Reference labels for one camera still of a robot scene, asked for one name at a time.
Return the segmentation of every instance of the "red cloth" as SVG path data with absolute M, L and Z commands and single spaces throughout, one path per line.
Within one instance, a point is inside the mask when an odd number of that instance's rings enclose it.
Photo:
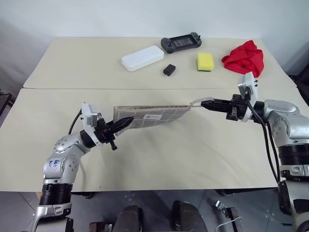
M 252 40 L 232 50 L 230 55 L 223 57 L 221 61 L 226 69 L 241 74 L 252 71 L 255 78 L 261 74 L 264 68 L 263 51 L 257 49 Z

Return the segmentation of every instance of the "yellow sponge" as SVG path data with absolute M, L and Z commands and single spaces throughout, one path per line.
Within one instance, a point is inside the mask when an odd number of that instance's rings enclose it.
M 199 52 L 197 54 L 197 70 L 212 71 L 214 68 L 212 55 L 210 53 Z

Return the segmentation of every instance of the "black cable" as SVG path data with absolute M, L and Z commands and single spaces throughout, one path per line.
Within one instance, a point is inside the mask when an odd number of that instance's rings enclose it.
M 280 182 L 280 168 L 279 168 L 279 160 L 278 160 L 278 156 L 277 156 L 277 151 L 276 151 L 274 140 L 272 138 L 271 127 L 270 127 L 270 124 L 269 124 L 268 121 L 266 122 L 266 125 L 267 125 L 267 129 L 268 129 L 268 135 L 269 135 L 271 147 L 272 147 L 272 150 L 274 152 L 274 156 L 275 156 L 275 160 L 276 160 L 278 182 Z
M 78 117 L 82 114 L 82 109 L 80 109 L 80 111 L 78 112 L 78 114 L 76 115 L 75 119 L 73 120 L 71 126 L 70 126 L 70 129 L 69 129 L 69 133 L 68 134 L 71 134 L 72 133 L 72 129 L 74 127 L 74 124 L 76 123 Z
M 262 118 L 259 116 L 259 114 L 252 107 L 249 99 L 246 99 L 246 103 L 247 103 L 247 106 L 249 107 L 249 109 L 251 110 L 251 112 L 253 113 L 253 115 L 255 116 L 255 118 L 259 121 L 259 123 L 261 124 L 261 126 L 263 128 L 268 162 L 269 162 L 269 165 L 271 167 L 272 173 L 273 173 L 273 175 L 274 175 L 274 177 L 276 179 L 276 182 L 278 183 L 278 178 L 277 178 L 277 175 L 276 175 L 276 171 L 274 169 L 274 166 L 272 164 L 271 157 L 270 157 L 270 151 L 269 151 L 269 144 L 268 144 L 268 137 L 267 137 L 266 126 L 265 126 L 264 121 L 262 120 Z

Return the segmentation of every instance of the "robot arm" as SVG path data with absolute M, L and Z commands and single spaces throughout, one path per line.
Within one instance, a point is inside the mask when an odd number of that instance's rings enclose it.
M 229 120 L 252 119 L 259 123 L 248 107 L 249 99 L 262 121 L 269 123 L 279 150 L 280 176 L 285 178 L 278 182 L 280 209 L 292 216 L 295 232 L 305 232 L 309 230 L 309 119 L 289 102 L 257 101 L 256 82 L 252 73 L 247 73 L 238 84 L 240 95 L 234 94 L 230 101 L 203 101 L 201 106 L 224 112 Z
M 44 164 L 42 196 L 31 232 L 73 231 L 73 220 L 66 216 L 71 212 L 71 190 L 81 157 L 104 143 L 110 143 L 112 150 L 117 149 L 113 134 L 127 127 L 133 117 L 105 123 L 100 113 L 94 113 L 91 106 L 84 103 L 81 119 L 84 130 L 59 139 Z

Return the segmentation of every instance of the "white cable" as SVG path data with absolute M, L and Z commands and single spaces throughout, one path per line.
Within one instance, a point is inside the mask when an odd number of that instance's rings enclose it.
M 239 219 L 239 221 L 241 221 L 241 220 L 242 220 L 242 217 L 237 217 L 237 218 L 235 218 L 234 220 L 227 221 L 227 222 L 225 222 L 225 223 L 220 224 L 219 226 L 216 227 L 216 229 L 214 229 L 214 232 L 217 232 L 217 229 L 218 229 L 219 227 L 224 226 L 224 225 L 226 225 L 226 224 L 228 224 L 228 223 L 231 223 L 231 222 L 233 222 L 233 221 L 236 221 L 237 219 Z
M 203 101 L 214 101 L 214 99 L 212 97 L 196 99 L 190 103 L 190 107 L 202 107 L 201 105 L 195 105 L 195 104 Z

